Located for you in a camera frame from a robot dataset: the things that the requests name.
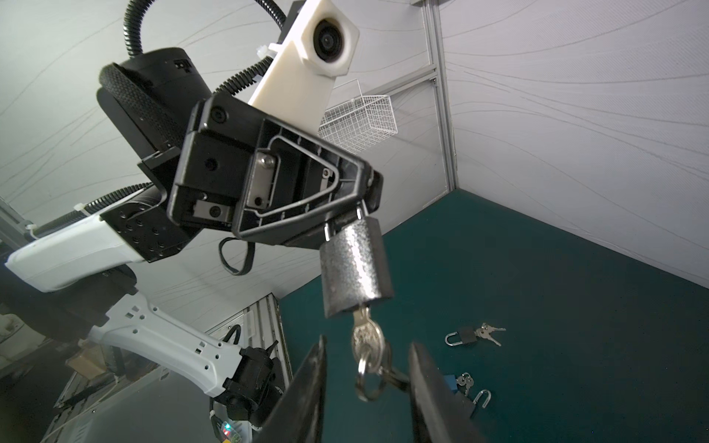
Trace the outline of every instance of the camera lens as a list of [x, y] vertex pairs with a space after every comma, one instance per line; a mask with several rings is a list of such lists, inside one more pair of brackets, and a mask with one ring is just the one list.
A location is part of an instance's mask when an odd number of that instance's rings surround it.
[[337, 26], [322, 20], [313, 33], [313, 45], [319, 58], [332, 62], [342, 54], [342, 33]]

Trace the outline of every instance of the key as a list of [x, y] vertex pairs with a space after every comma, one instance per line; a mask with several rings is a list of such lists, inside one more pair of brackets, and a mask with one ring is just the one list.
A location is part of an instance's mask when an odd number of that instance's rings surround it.
[[464, 372], [460, 377], [456, 378], [455, 381], [460, 386], [465, 386], [466, 397], [468, 396], [468, 392], [470, 392], [470, 388], [472, 388], [475, 384], [475, 381], [473, 381], [473, 378], [467, 372]]
[[500, 344], [500, 342], [498, 342], [497, 340], [492, 338], [492, 336], [490, 336], [490, 332], [506, 331], [506, 330], [507, 329], [505, 329], [504, 327], [493, 327], [493, 326], [488, 325], [487, 323], [483, 323], [482, 327], [479, 327], [475, 330], [475, 335], [477, 335], [480, 338], [484, 338], [485, 340], [490, 340], [491, 342], [493, 342], [494, 344], [497, 344], [498, 346], [502, 346], [502, 344]]
[[353, 312], [354, 328], [352, 328], [352, 353], [355, 360], [367, 355], [367, 372], [373, 373], [381, 368], [381, 360], [384, 358], [385, 343], [384, 333], [379, 324], [372, 320], [369, 314], [369, 306], [363, 306]]
[[381, 379], [397, 388], [400, 391], [408, 392], [411, 384], [408, 376], [397, 368], [391, 366], [391, 345], [388, 340], [384, 340], [384, 358], [381, 360], [381, 367], [377, 371]]

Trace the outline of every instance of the white wall panel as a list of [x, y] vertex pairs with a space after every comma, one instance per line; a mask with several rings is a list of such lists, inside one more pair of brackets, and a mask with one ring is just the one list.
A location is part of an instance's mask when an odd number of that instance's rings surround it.
[[709, 3], [440, 10], [461, 186], [709, 286]]
[[[278, 1], [287, 12], [290, 1]], [[420, 8], [407, 1], [335, 0], [359, 27], [350, 75], [364, 91], [428, 64]], [[127, 0], [0, 2], [0, 196], [37, 224], [119, 187], [142, 182], [137, 156], [95, 99], [99, 70], [127, 58]], [[278, 28], [253, 0], [159, 0], [143, 21], [145, 51], [183, 47], [207, 85], [257, 61]], [[253, 87], [239, 97], [247, 100]], [[364, 153], [385, 174], [389, 229], [442, 192], [442, 167], [429, 86], [401, 94], [401, 133]], [[134, 266], [141, 291], [180, 320], [206, 329], [269, 292], [283, 296], [319, 272], [315, 252], [259, 246], [243, 277], [220, 267], [225, 233], [203, 232], [178, 256]], [[244, 247], [226, 246], [239, 267]]]

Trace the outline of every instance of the wire basket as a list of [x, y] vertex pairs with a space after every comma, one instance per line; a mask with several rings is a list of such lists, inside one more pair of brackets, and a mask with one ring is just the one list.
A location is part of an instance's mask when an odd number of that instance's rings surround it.
[[363, 96], [359, 82], [356, 79], [352, 82], [357, 82], [359, 96], [326, 110], [318, 135], [357, 154], [395, 135], [398, 129], [391, 98]]

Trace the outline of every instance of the green mat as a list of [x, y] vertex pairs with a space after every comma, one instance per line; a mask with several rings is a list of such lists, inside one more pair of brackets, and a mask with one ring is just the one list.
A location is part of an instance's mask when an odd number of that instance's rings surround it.
[[[455, 191], [384, 236], [396, 289], [373, 309], [408, 370], [412, 340], [442, 373], [493, 398], [491, 442], [709, 441], [709, 290], [515, 211]], [[281, 302], [297, 369], [328, 338], [323, 441], [411, 442], [408, 396], [355, 397], [352, 316], [323, 317], [320, 278]], [[448, 347], [488, 322], [502, 344]]]

